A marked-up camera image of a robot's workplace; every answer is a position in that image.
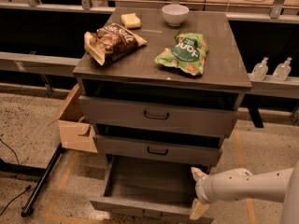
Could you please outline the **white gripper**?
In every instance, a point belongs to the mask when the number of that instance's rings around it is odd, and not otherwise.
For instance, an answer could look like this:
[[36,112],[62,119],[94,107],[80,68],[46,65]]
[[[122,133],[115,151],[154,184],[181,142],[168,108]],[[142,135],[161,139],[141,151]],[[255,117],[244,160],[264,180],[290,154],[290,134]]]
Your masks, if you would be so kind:
[[197,198],[193,200],[190,220],[197,220],[208,209],[209,205],[207,203],[214,203],[212,194],[213,178],[196,167],[192,167],[191,172],[193,179],[196,181],[195,192],[200,201]]

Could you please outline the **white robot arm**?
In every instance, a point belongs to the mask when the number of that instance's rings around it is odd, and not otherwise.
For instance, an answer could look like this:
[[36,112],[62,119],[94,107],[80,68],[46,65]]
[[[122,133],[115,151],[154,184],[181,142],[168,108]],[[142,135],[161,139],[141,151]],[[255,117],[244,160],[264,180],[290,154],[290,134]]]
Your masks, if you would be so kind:
[[196,198],[190,219],[197,220],[216,201],[257,199],[283,203],[280,224],[299,224],[299,162],[293,168],[253,175],[245,168],[207,175],[192,167]]

